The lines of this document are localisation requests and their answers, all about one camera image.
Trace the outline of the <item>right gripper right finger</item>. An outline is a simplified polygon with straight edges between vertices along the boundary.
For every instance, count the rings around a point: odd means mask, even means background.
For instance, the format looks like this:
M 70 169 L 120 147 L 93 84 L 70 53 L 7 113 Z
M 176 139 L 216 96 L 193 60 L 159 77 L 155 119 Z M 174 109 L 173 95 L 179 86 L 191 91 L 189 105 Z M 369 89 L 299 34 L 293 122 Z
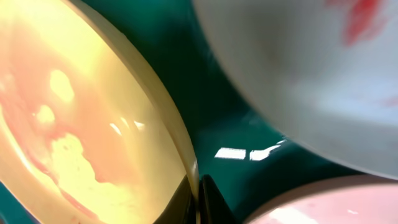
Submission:
M 199 189 L 201 224 L 238 224 L 210 175 L 203 175 Z

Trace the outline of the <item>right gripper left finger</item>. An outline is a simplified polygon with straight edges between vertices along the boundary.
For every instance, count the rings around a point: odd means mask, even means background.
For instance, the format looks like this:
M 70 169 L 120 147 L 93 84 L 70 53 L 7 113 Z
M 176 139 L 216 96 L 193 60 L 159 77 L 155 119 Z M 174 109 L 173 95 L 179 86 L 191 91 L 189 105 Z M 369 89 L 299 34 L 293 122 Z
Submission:
M 196 224 L 195 200 L 185 176 L 154 224 Z

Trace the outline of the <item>yellow plate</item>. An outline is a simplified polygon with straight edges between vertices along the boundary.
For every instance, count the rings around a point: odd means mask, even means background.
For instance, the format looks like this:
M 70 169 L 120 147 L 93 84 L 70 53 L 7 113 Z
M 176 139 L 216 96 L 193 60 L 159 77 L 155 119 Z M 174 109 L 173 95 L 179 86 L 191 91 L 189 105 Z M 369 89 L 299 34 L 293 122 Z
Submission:
M 39 223 L 154 223 L 198 168 L 173 99 L 81 1 L 1 2 L 1 182 Z

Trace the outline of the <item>white plate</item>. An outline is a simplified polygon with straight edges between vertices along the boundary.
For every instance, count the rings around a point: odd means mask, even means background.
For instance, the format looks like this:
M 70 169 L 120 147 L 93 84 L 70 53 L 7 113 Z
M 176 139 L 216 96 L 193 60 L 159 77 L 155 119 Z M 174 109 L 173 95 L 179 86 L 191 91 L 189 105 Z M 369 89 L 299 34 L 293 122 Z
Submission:
M 273 198 L 244 222 L 396 224 L 397 181 L 373 175 L 321 180 Z

